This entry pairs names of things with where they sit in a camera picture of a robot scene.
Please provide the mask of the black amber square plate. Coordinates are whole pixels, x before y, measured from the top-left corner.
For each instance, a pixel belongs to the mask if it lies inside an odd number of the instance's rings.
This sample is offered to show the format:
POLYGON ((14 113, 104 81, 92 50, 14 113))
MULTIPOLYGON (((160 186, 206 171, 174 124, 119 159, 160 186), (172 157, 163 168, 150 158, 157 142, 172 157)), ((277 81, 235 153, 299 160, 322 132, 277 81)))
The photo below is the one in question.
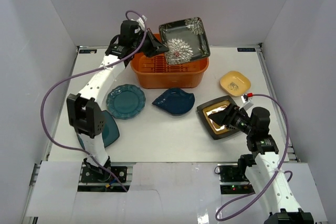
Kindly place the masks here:
POLYGON ((219 126, 208 117, 210 114, 224 110, 231 103, 236 105, 236 102, 230 96, 226 95, 203 103, 197 107, 197 113, 201 123, 214 140, 227 138, 238 133, 236 129, 227 129, 224 125, 219 126))

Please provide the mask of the black floral square plate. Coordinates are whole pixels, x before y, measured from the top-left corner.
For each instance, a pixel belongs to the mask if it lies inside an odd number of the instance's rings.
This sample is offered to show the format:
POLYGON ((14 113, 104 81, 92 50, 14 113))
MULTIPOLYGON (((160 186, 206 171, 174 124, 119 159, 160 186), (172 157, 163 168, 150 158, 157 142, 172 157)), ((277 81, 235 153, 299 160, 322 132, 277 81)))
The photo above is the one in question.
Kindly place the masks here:
POLYGON ((211 55, 203 21, 192 17, 159 26, 168 65, 181 65, 208 58, 211 55))

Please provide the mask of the blue leaf-shaped dish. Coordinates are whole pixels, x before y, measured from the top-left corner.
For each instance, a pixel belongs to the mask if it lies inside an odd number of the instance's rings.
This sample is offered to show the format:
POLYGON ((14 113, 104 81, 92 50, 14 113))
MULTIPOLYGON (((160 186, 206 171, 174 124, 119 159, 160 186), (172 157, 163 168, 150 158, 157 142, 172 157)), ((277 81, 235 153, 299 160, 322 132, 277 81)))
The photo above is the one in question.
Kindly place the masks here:
POLYGON ((195 95, 180 88, 170 88, 159 95, 152 105, 173 116, 184 115, 195 104, 195 95))

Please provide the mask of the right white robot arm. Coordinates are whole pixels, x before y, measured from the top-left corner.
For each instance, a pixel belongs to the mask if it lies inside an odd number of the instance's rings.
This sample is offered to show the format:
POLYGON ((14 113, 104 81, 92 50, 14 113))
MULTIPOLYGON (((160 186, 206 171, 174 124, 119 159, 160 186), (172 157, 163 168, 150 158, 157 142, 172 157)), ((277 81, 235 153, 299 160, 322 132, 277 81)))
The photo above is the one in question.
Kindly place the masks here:
POLYGON ((247 116, 238 106, 230 104, 208 117, 217 125, 246 134, 250 154, 238 160, 237 175, 251 183, 256 194, 251 204, 260 202, 265 211, 265 223, 313 223, 312 214, 302 210, 281 168, 284 161, 269 134, 269 111, 255 107, 247 116))

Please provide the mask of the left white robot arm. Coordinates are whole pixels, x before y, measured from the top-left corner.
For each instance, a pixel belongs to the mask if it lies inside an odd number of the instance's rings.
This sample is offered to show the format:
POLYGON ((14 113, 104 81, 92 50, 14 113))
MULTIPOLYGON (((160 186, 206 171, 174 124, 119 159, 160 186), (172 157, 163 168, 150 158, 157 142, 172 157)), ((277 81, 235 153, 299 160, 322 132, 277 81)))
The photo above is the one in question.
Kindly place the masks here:
POLYGON ((109 128, 113 119, 101 109, 108 90, 135 53, 154 57, 168 51, 146 27, 146 20, 142 16, 137 20, 123 21, 120 33, 112 38, 105 51, 100 70, 77 94, 68 95, 66 100, 69 124, 74 128, 82 149, 88 152, 83 162, 101 182, 108 180, 111 175, 103 130, 109 128))

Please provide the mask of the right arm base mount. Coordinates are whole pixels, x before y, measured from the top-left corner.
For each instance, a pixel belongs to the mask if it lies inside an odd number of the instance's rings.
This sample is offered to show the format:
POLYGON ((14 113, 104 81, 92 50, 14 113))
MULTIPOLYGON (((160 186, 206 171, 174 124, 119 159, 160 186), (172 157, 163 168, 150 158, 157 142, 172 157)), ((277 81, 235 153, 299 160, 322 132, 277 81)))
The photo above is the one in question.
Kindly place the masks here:
POLYGON ((249 180, 237 165, 217 165, 214 173, 219 176, 222 195, 244 195, 254 192, 249 180))

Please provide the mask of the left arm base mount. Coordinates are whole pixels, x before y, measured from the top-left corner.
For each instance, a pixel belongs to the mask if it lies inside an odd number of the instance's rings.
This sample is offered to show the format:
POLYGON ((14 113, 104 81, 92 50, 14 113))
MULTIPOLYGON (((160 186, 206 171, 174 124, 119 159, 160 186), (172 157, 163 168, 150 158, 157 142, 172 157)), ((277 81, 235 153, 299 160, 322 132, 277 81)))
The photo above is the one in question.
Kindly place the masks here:
POLYGON ((98 178, 89 168, 83 165, 77 191, 87 193, 125 193, 128 191, 132 179, 132 173, 129 171, 130 167, 112 166, 111 168, 120 182, 109 173, 104 178, 98 178))

